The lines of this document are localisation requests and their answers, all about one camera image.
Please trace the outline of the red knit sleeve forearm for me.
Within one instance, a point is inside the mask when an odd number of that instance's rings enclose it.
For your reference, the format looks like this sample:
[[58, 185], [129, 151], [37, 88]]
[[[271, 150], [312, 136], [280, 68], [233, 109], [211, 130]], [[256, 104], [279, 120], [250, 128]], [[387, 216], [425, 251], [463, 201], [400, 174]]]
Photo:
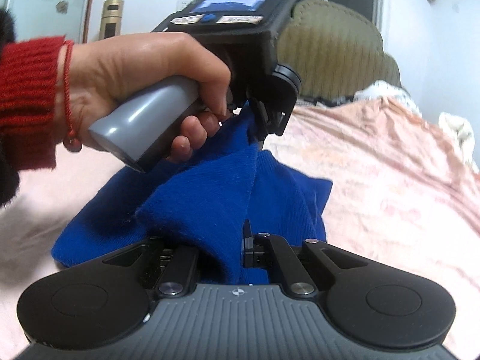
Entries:
[[14, 21], [1, 9], [1, 204], [16, 196], [19, 172], [56, 165], [57, 101], [68, 46], [64, 37], [16, 41]]

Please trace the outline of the left hand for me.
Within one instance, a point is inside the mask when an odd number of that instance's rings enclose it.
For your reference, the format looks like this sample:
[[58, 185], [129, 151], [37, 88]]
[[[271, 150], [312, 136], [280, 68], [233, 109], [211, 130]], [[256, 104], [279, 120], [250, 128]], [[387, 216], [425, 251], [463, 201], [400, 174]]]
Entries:
[[130, 95], [175, 75], [199, 83], [208, 109], [182, 122], [172, 142], [171, 161], [189, 159], [227, 118], [230, 69], [185, 33], [134, 34], [80, 45], [68, 42], [58, 66], [63, 72], [58, 91], [62, 98], [57, 103], [64, 113], [55, 117], [57, 145], [73, 133], [80, 144], [96, 148], [88, 132], [93, 122]]

